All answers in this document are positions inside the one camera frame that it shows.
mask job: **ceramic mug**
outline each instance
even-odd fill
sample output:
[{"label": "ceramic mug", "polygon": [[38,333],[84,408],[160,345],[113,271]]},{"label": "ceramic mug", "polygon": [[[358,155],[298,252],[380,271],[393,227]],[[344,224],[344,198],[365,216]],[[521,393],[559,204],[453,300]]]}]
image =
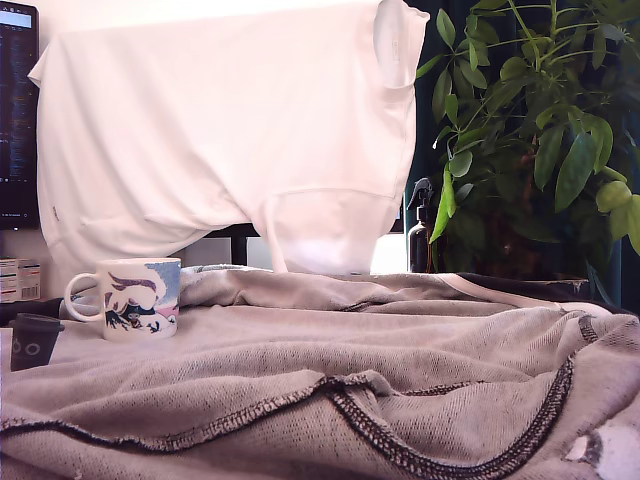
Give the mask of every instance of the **ceramic mug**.
[{"label": "ceramic mug", "polygon": [[[86,316],[71,302],[73,285],[80,279],[98,282],[100,313]],[[179,258],[104,260],[96,273],[73,277],[64,292],[71,316],[81,322],[102,321],[104,338],[136,342],[174,335],[180,294]]]}]

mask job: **white box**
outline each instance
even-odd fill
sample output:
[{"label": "white box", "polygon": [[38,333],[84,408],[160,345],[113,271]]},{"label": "white box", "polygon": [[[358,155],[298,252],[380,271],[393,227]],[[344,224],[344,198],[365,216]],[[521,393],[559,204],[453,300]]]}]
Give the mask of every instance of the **white box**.
[{"label": "white box", "polygon": [[0,303],[40,299],[40,264],[23,258],[0,259]]}]

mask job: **monitor screen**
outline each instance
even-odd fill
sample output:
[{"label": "monitor screen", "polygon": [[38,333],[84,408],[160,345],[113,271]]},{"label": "monitor screen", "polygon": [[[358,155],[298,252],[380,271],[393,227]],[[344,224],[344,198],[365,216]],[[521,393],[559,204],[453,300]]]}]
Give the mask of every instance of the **monitor screen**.
[{"label": "monitor screen", "polygon": [[0,229],[37,228],[38,11],[0,1]]}]

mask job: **dark bottle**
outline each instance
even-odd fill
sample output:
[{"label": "dark bottle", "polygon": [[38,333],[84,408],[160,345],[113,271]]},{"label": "dark bottle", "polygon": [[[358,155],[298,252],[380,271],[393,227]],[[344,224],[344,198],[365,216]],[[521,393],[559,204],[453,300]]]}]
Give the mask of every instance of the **dark bottle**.
[{"label": "dark bottle", "polygon": [[433,225],[433,185],[429,178],[422,178],[416,182],[413,189],[408,210],[418,209],[418,224],[409,230],[409,271],[412,273],[433,273],[433,259],[431,258],[431,233]]}]

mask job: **gray sweatshirt fabric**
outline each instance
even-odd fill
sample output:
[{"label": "gray sweatshirt fabric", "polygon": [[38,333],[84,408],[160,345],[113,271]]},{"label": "gray sweatshirt fabric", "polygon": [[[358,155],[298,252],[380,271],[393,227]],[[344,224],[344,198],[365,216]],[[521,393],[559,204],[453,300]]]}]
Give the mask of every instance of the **gray sweatshirt fabric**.
[{"label": "gray sweatshirt fabric", "polygon": [[0,329],[0,478],[640,478],[638,319],[443,278],[185,270],[174,337],[20,372]]}]

